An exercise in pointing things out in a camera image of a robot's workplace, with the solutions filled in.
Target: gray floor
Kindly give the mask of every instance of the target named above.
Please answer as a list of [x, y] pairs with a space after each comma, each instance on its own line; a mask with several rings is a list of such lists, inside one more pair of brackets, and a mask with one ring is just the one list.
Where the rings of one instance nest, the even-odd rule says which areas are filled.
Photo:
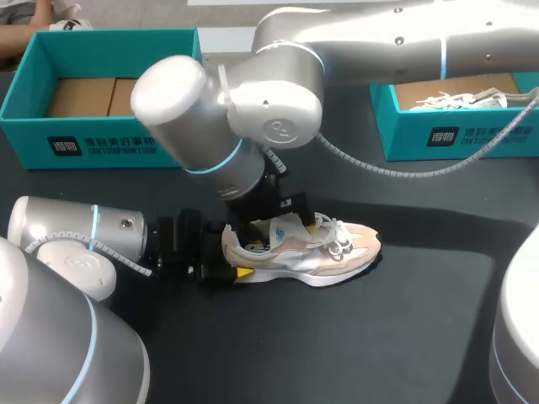
[[[254, 26], [269, 11], [294, 5], [188, 6], [187, 0], [77, 0], [77, 3], [83, 6], [80, 16], [97, 28]], [[301, 7], [327, 8], [328, 5], [302, 4]], [[333, 3], [331, 7], [357, 9], [362, 6], [361, 3]]]

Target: teal box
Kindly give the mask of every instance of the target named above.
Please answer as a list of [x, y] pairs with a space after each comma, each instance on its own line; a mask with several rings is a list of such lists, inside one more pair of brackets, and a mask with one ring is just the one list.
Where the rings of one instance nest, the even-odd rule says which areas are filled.
[[[539, 73], [516, 73], [513, 77], [521, 93], [539, 86]], [[402, 111], [395, 87], [378, 84], [371, 85], [371, 100], [388, 161], [469, 157], [522, 110]], [[539, 110], [526, 117], [487, 157], [539, 157]]]
[[173, 55], [201, 61], [196, 29], [38, 32], [4, 100], [0, 126], [26, 169], [177, 167], [134, 117], [45, 118], [59, 78], [139, 78]]

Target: shoe tongue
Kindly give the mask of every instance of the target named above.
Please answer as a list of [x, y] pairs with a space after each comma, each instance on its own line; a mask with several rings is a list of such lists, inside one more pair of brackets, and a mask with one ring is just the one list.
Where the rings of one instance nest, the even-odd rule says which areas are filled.
[[300, 240], [310, 242], [311, 235], [305, 228], [300, 217], [294, 213], [288, 213], [283, 216], [275, 217], [269, 224], [269, 247], [276, 248], [282, 242], [294, 236]]

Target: brown cardboard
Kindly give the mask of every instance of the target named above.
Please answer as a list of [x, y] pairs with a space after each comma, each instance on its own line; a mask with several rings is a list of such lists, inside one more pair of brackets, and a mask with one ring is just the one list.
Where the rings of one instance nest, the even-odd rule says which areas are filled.
[[504, 93], [520, 94], [512, 74], [488, 74], [432, 82], [411, 82], [395, 86], [398, 104], [403, 111], [418, 106], [417, 101], [428, 97], [439, 97], [440, 91], [450, 95], [477, 94], [490, 88], [497, 88]]
[[52, 96], [48, 118], [107, 116], [114, 78], [60, 79]]
[[132, 116], [131, 93], [135, 87], [134, 78], [117, 78], [110, 101], [109, 116]]

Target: screw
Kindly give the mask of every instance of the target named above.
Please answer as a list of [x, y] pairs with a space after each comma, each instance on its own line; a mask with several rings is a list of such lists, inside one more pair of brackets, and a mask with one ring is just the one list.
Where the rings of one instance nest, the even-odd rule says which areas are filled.
[[121, 226], [125, 229], [128, 229], [129, 227], [133, 226], [133, 221], [131, 219], [122, 219]]
[[395, 71], [395, 76], [402, 76], [406, 72], [408, 72], [408, 68], [406, 68], [406, 67], [404, 67], [402, 69], [397, 69]]

